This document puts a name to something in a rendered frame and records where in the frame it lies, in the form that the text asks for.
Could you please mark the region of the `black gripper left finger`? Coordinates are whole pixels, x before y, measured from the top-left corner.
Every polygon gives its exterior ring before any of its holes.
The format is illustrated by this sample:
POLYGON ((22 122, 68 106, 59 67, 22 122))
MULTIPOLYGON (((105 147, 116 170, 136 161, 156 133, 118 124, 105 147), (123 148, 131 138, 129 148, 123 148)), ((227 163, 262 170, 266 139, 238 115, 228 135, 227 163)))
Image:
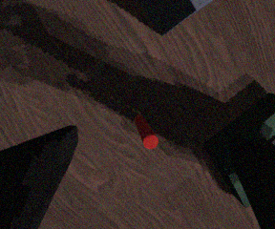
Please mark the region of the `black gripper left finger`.
POLYGON ((76 144, 76 126, 66 126, 1 150, 0 229, 39 228, 76 144))

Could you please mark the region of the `red peg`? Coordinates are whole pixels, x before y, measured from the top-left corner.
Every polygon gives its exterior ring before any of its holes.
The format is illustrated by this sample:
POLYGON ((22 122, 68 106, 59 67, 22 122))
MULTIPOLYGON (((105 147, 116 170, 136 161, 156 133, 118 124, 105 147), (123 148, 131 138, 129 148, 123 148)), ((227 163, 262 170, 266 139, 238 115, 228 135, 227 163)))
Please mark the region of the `red peg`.
POLYGON ((138 133, 141 136, 142 144, 144 144, 145 148, 157 148, 159 140, 157 138, 157 135, 154 134, 152 127, 150 127, 149 123, 146 122, 144 115, 135 115, 134 121, 137 124, 138 133))

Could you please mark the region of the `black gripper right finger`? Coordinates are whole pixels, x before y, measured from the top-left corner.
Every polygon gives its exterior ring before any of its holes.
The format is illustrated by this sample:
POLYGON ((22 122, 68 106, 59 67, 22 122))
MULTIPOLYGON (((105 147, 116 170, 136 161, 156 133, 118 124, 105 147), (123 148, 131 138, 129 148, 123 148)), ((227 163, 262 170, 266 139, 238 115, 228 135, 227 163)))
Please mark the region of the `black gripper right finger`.
POLYGON ((234 135, 228 153, 261 229, 275 229, 275 152, 234 135))

